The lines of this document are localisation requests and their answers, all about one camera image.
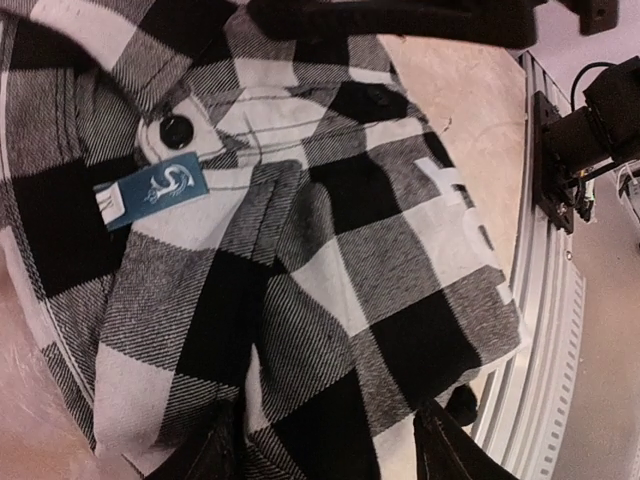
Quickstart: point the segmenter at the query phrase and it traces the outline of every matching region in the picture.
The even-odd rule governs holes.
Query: logo on tag
[[[191,172],[182,165],[169,165],[165,168],[162,182],[164,185],[158,183],[155,176],[151,177],[151,189],[145,198],[146,202],[155,205],[165,195],[178,197],[187,187],[196,185]]]
[[[99,185],[95,190],[109,231],[209,193],[194,153],[152,165],[111,185]]]

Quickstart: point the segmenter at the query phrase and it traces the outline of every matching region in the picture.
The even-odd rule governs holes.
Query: black mount
[[[249,14],[276,40],[395,34],[524,49],[536,43],[534,9],[548,0],[251,0]],[[559,0],[580,32],[615,28],[620,0]]]
[[[569,175],[557,155],[553,154],[544,137],[549,126],[562,117],[542,92],[533,97],[533,201],[547,214],[551,222],[573,233],[574,195],[567,187]]]
[[[608,68],[584,95],[586,106],[566,117],[534,96],[534,201],[569,234],[576,187],[640,158],[640,58]]]

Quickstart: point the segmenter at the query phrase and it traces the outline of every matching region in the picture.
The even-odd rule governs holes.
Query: black bracket
[[[557,155],[545,145],[549,125],[562,117],[542,92],[534,97],[533,107],[533,201],[557,228],[573,233],[574,197],[566,169]]]
[[[487,43],[535,44],[532,0],[251,0],[248,12],[276,40],[396,34]]]

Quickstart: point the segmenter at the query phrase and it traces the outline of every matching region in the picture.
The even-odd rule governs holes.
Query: metal rail
[[[493,373],[472,435],[521,480],[551,479],[566,428],[582,339],[586,282],[572,262],[572,242],[533,204],[533,94],[543,91],[566,115],[557,85],[529,54],[522,203],[511,287],[532,343]]]

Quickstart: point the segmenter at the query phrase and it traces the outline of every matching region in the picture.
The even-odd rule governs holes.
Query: black and white plaid fabric
[[[277,43],[221,0],[0,9],[0,244],[96,453],[149,474],[242,401],[250,479],[413,478],[417,407],[520,324],[377,39]],[[108,233],[94,186],[185,152],[209,194]]]

